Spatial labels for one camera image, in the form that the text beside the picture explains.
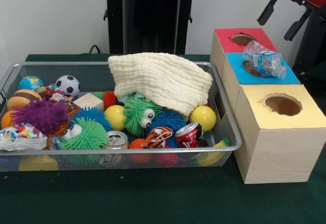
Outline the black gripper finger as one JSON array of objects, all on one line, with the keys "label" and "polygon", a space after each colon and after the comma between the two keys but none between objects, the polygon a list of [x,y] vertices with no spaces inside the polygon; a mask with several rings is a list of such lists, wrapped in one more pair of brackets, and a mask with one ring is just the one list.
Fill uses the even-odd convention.
[{"label": "black gripper finger", "polygon": [[305,23],[305,21],[308,19],[308,17],[310,16],[312,10],[311,9],[306,9],[306,11],[304,12],[304,14],[301,16],[301,18],[298,21],[295,21],[291,27],[289,28],[289,30],[286,32],[286,34],[284,35],[284,39],[286,41],[292,41],[293,38],[296,36],[296,34],[298,33],[298,31],[300,30],[300,28],[303,26],[303,24]]},{"label": "black gripper finger", "polygon": [[260,25],[265,25],[274,11],[274,5],[278,0],[270,0],[257,19]]}]

